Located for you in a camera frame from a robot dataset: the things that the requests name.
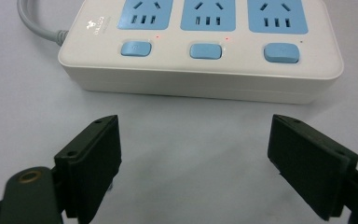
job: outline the power strip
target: power strip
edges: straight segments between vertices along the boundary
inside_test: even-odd
[[[290,104],[343,71],[322,0],[86,0],[59,60],[90,91]]]

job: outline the white table surface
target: white table surface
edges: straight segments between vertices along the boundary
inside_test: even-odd
[[[16,1],[0,0],[0,200],[12,175],[52,168],[89,123],[118,115],[123,163],[93,223],[324,223],[267,158],[273,114],[358,153],[358,1],[324,1],[345,71],[315,102],[284,105],[84,91],[60,66],[60,47],[27,30]],[[31,9],[43,27],[69,29],[81,4]]]

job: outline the power cord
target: power cord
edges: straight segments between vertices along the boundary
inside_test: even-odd
[[[62,45],[66,36],[68,35],[68,31],[59,30],[57,32],[51,32],[41,28],[38,24],[30,19],[30,15],[28,13],[28,0],[18,0],[17,1],[17,10],[19,11],[20,18],[22,22],[25,24],[28,29],[30,29],[34,34],[45,38],[46,40],[54,41],[59,46]]]

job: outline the blue socket panel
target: blue socket panel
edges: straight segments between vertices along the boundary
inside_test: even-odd
[[[181,28],[185,31],[234,31],[235,0],[185,0]]]
[[[248,0],[249,29],[256,33],[304,35],[301,0]]]
[[[170,23],[173,0],[127,0],[117,28],[165,30]]]

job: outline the blue switch button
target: blue switch button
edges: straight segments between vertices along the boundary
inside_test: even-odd
[[[152,45],[145,41],[128,41],[121,48],[121,55],[145,57],[149,55]]]
[[[194,59],[216,60],[222,57],[222,48],[217,44],[193,44],[190,56]]]
[[[264,57],[271,63],[297,63],[300,51],[294,44],[271,43],[264,48]]]

